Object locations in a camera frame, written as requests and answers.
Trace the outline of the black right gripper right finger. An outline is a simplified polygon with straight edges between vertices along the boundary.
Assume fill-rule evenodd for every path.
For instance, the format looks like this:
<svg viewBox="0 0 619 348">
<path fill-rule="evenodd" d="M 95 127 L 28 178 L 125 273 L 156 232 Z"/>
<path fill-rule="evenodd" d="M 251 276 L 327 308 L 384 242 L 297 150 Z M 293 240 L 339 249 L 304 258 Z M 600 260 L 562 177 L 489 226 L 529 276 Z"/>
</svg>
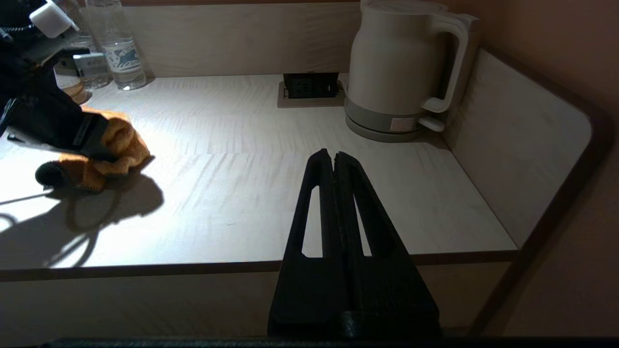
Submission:
<svg viewBox="0 0 619 348">
<path fill-rule="evenodd" d="M 369 177 L 356 158 L 335 158 L 336 197 L 354 339 L 440 338 L 440 312 Z"/>
</svg>

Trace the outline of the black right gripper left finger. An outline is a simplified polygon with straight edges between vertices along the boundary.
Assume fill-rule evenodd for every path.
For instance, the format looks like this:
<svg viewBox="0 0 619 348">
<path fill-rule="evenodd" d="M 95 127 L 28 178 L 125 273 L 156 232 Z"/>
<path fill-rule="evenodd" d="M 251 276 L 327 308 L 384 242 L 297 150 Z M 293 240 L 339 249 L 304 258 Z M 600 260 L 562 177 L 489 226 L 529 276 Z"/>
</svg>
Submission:
<svg viewBox="0 0 619 348">
<path fill-rule="evenodd" d="M 333 173 L 325 148 L 309 157 L 270 306 L 270 337 L 339 335 L 340 317 L 349 306 L 349 296 Z M 302 251 L 314 188 L 319 190 L 323 252 L 320 258 L 307 257 Z"/>
</svg>

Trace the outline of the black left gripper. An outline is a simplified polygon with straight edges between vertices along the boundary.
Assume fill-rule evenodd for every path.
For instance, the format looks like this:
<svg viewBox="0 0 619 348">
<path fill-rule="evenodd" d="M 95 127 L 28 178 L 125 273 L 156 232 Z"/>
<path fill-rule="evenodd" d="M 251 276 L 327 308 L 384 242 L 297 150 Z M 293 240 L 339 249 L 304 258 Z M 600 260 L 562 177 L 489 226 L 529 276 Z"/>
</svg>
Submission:
<svg viewBox="0 0 619 348">
<path fill-rule="evenodd" d="M 101 113 L 84 112 L 57 85 L 49 62 L 25 74 L 1 69 L 1 133 L 22 147 L 115 161 L 103 136 L 110 125 Z"/>
</svg>

